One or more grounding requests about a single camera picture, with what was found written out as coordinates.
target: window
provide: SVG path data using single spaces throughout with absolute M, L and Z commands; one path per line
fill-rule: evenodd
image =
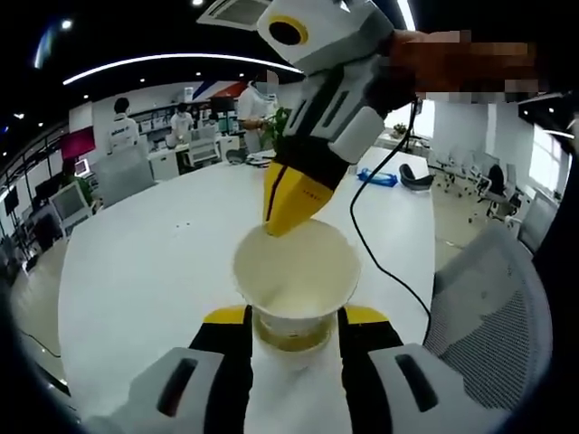
M 539 185 L 553 192 L 557 188 L 561 167 L 561 147 L 552 136 L 535 125 L 533 155 L 529 176 Z
M 384 126 L 394 128 L 396 124 L 405 124 L 408 127 L 411 106 L 412 104 L 407 104 L 390 113 L 384 120 Z M 417 136 L 432 138 L 434 133 L 434 101 L 426 99 L 422 102 L 422 113 L 416 115 L 414 120 L 414 133 Z

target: pixelated hand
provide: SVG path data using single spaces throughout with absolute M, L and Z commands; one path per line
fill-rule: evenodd
M 416 92 L 538 91 L 536 48 L 525 42 L 471 42 L 470 32 L 396 31 L 395 74 L 412 74 Z

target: black cable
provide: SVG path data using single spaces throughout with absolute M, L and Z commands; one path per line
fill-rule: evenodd
M 426 307 L 426 305 L 424 304 L 424 302 L 420 299 L 420 297 L 418 297 L 416 295 L 416 293 L 408 286 L 408 284 L 406 284 L 406 282 L 404 282 L 403 280 L 401 280 L 400 278 L 398 278 L 397 276 L 395 276 L 393 273 L 391 273 L 390 271 L 388 271 L 387 269 L 385 269 L 384 267 L 382 267 L 380 265 L 380 263 L 378 262 L 378 260 L 375 258 L 374 253 L 372 253 L 372 251 L 370 250 L 370 246 L 368 246 L 368 243 L 365 241 L 364 235 L 362 235 L 362 232 L 360 231 L 360 228 L 358 227 L 358 223 L 356 221 L 356 217 L 354 215 L 354 205 L 356 205 L 356 201 L 358 200 L 358 197 L 360 197 L 360 194 L 364 191 L 365 187 L 368 185 L 368 183 L 372 180 L 372 178 L 374 178 L 376 176 L 376 174 L 378 172 L 380 172 L 380 170 L 398 153 L 398 151 L 400 151 L 400 149 L 402 149 L 404 147 L 404 145 L 408 142 L 408 139 L 410 138 L 410 134 L 411 131 L 413 130 L 413 126 L 414 126 L 414 119 L 416 118 L 416 109 L 417 109 L 418 105 L 416 104 L 416 100 L 414 100 L 413 102 L 413 107 L 412 107 L 412 111 L 410 114 L 410 123 L 408 126 L 408 129 L 406 130 L 406 134 L 404 135 L 403 139 L 400 141 L 400 143 L 393 149 L 393 151 L 384 159 L 382 160 L 382 162 L 376 166 L 376 169 L 374 169 L 374 171 L 364 180 L 364 182 L 362 183 L 362 185 L 360 186 L 360 188 L 358 188 L 358 191 L 356 192 L 356 194 L 354 194 L 354 197 L 352 198 L 352 202 L 350 203 L 350 217 L 352 217 L 352 223 L 354 224 L 354 228 L 356 229 L 356 232 L 358 234 L 358 236 L 360 237 L 360 240 L 362 241 L 362 244 L 364 244 L 364 247 L 366 249 L 366 251 L 368 252 L 368 255 L 370 255 L 370 258 L 372 259 L 372 261 L 374 262 L 374 264 L 378 267 L 378 269 L 380 271 L 382 271 L 384 274 L 386 274 L 388 277 L 394 279 L 396 282 L 398 282 L 400 285 L 402 285 L 406 290 L 408 290 L 408 292 L 410 292 L 414 298 L 416 298 L 416 301 L 418 301 L 418 303 L 420 303 L 420 306 L 422 306 L 422 308 L 424 309 L 424 312 L 426 312 L 426 315 L 428 316 L 428 324 L 426 325 L 426 334 L 424 335 L 424 340 L 422 341 L 422 343 L 426 342 L 426 338 L 428 337 L 428 331 L 431 328 L 431 312 L 430 310 L 428 310 L 428 307 Z
M 48 346 L 45 346 L 42 342 L 40 342 L 38 339 L 36 339 L 34 336 L 26 333 L 24 330 L 21 330 L 20 328 L 18 329 L 20 331 L 20 333 L 22 333 L 25 336 L 30 337 L 31 339 L 33 339 L 39 346 L 41 346 L 42 348 L 44 348 L 46 351 L 48 351 L 52 357 L 56 357 L 57 359 L 60 359 L 61 357 L 58 354 L 53 353 L 50 348 Z

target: floor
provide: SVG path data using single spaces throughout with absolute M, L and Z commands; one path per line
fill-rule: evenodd
M 436 235 L 436 268 L 440 269 L 460 253 L 486 225 L 486 219 L 477 218 L 469 223 L 475 210 L 486 210 L 476 204 L 474 195 L 464 192 L 461 180 L 448 193 L 441 173 L 432 188 Z M 16 323 L 23 338 L 24 348 L 32 358 L 56 379 L 65 382 L 58 339 L 58 289 L 66 242 L 57 242 L 44 253 L 34 269 L 23 271 L 12 287 L 12 306 Z

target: computer monitor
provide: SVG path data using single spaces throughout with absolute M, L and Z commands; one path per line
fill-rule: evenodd
M 84 176 L 90 172 L 89 162 L 86 158 L 83 158 L 76 162 L 74 165 L 74 174 L 77 176 Z

